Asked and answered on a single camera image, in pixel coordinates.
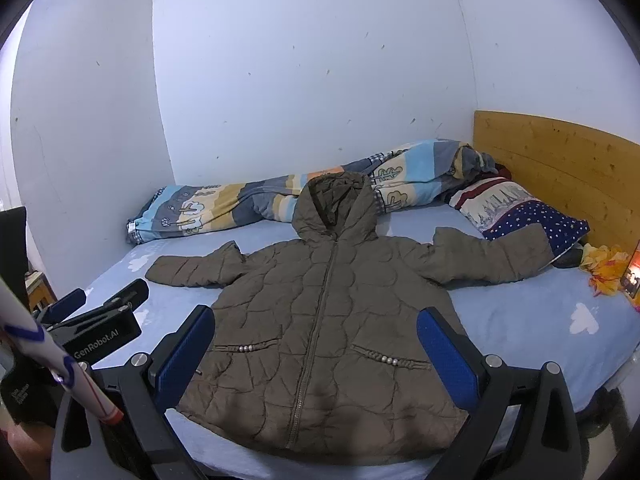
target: jacket pocket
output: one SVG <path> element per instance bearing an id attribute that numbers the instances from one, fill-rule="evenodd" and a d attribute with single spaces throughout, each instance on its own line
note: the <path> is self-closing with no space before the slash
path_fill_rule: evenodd
<path id="1" fill-rule="evenodd" d="M 231 352 L 231 353 L 246 353 L 255 352 L 258 350 L 264 350 L 270 346 L 277 345 L 280 342 L 280 338 L 269 339 L 267 341 L 261 341 L 258 343 L 247 342 L 246 344 L 238 345 L 213 345 L 213 349 L 219 352 Z"/>
<path id="2" fill-rule="evenodd" d="M 413 368 L 416 370 L 431 370 L 431 364 L 427 361 L 418 361 L 415 359 L 393 356 L 379 352 L 377 350 L 370 350 L 354 343 L 350 344 L 350 348 L 353 351 L 356 351 L 358 354 L 364 355 L 364 357 L 368 357 L 369 359 L 380 362 L 380 364 L 391 365 L 400 368 Z"/>

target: headboard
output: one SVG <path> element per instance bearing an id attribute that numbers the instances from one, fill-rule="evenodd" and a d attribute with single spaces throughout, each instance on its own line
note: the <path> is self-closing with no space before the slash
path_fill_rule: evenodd
<path id="1" fill-rule="evenodd" d="M 640 145 L 543 117 L 477 110 L 474 147 L 561 212 L 586 219 L 586 240 L 631 254 L 640 238 Z"/>

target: mattress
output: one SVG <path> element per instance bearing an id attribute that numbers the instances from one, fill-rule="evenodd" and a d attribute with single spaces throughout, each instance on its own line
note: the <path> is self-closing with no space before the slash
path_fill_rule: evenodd
<path id="1" fill-rule="evenodd" d="M 383 216 L 378 223 L 378 234 L 430 242 L 437 226 L 456 227 L 481 237 L 459 211 L 442 204 Z M 162 254 L 204 255 L 230 240 L 235 240 L 243 253 L 251 253 L 296 236 L 290 224 L 263 220 L 228 231 L 143 244 L 133 248 L 87 288 L 87 304 L 76 315 L 99 306 L 133 279 L 143 277 Z M 450 294 L 468 336 L 482 354 L 497 354 L 507 364 L 518 367 L 540 368 L 546 361 L 558 362 L 578 412 L 629 358 L 640 341 L 640 315 L 621 294 L 594 298 L 588 278 L 587 273 L 578 269 L 549 266 L 522 282 L 456 286 L 450 289 Z M 95 367 L 118 366 L 136 352 L 151 352 L 165 334 L 180 326 L 197 304 L 211 304 L 220 294 L 219 288 L 176 288 L 151 282 L 148 285 L 149 298 L 135 313 L 142 334 Z M 195 460 L 215 472 L 238 478 L 422 480 L 438 459 L 435 456 L 385 466 L 299 463 L 247 450 L 187 420 L 175 410 L 168 410 L 166 416 Z M 494 441 L 494 450 L 505 446 L 515 416 L 515 409 L 507 412 Z"/>

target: silver bolt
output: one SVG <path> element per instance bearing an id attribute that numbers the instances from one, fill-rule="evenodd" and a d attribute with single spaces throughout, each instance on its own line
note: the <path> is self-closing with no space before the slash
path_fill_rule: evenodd
<path id="1" fill-rule="evenodd" d="M 502 366 L 502 359 L 495 354 L 489 354 L 484 360 L 491 368 L 500 368 Z"/>
<path id="2" fill-rule="evenodd" d="M 147 359 L 148 357 L 146 356 L 146 354 L 143 354 L 142 352 L 140 352 L 139 354 L 135 354 L 131 358 L 131 364 L 134 366 L 142 366 L 144 363 L 146 363 Z"/>
<path id="3" fill-rule="evenodd" d="M 549 372 L 550 374 L 558 375 L 560 373 L 560 367 L 559 367 L 558 363 L 555 363 L 553 361 L 549 361 L 546 364 L 546 371 Z"/>

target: hooded jacket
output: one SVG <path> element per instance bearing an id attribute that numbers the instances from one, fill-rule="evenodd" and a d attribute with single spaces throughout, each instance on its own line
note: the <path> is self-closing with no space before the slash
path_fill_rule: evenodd
<path id="1" fill-rule="evenodd" d="M 300 239 L 241 254 L 160 256 L 146 277 L 224 286 L 216 333 L 177 409 L 252 449 L 373 465 L 449 447 L 466 413 L 416 335 L 435 306 L 463 327 L 442 285 L 512 282 L 553 259 L 543 228 L 494 241 L 437 228 L 433 244 L 379 237 L 374 192 L 359 173 L 318 176 L 292 225 Z"/>

